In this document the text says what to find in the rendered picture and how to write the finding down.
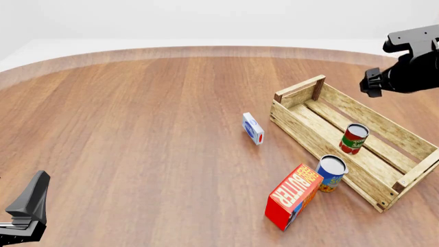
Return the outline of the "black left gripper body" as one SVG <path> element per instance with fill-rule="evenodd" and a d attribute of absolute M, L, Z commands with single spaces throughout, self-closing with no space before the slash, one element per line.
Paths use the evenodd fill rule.
<path fill-rule="evenodd" d="M 0 223 L 0 244 L 39 242 L 47 227 L 38 220 L 25 220 L 24 224 Z"/>

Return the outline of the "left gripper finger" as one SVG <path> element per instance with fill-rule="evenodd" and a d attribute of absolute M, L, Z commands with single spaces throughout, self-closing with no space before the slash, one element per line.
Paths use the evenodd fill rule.
<path fill-rule="evenodd" d="M 46 199 L 50 176 L 44 170 L 39 170 L 31 179 L 21 195 L 8 207 L 6 212 L 13 220 L 36 220 L 47 223 Z"/>

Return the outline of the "red tomato sauce can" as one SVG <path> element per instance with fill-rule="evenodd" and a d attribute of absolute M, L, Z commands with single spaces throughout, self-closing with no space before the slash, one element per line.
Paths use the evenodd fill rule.
<path fill-rule="evenodd" d="M 369 129 L 364 125 L 351 123 L 346 128 L 339 147 L 344 153 L 355 155 L 360 151 L 369 134 Z"/>

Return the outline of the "wooden slat tray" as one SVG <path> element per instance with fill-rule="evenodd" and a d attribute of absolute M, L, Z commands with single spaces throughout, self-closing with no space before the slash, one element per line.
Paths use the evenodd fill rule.
<path fill-rule="evenodd" d="M 343 180 L 379 212 L 387 211 L 439 166 L 439 148 L 325 83 L 318 75 L 275 93 L 271 120 L 316 158 L 340 157 Z M 374 132 L 358 154 L 339 147 L 350 123 Z"/>

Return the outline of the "small white blue box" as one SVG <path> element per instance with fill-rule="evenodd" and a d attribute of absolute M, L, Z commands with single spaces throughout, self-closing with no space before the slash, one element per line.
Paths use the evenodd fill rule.
<path fill-rule="evenodd" d="M 263 143 L 264 131 L 250 113 L 243 114 L 242 126 L 254 141 L 255 145 Z"/>

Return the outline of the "red butter box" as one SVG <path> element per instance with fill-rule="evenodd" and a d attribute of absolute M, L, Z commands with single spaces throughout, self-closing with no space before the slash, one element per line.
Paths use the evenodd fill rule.
<path fill-rule="evenodd" d="M 312 201 L 322 181 L 321 175 L 300 164 L 270 193 L 265 216 L 285 231 Z"/>

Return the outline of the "blue soup can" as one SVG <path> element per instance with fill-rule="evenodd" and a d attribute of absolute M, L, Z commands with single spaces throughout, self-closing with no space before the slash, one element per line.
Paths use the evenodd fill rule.
<path fill-rule="evenodd" d="M 348 167 L 341 158 L 327 154 L 320 158 L 316 172 L 323 177 L 319 190 L 329 193 L 335 191 Z"/>

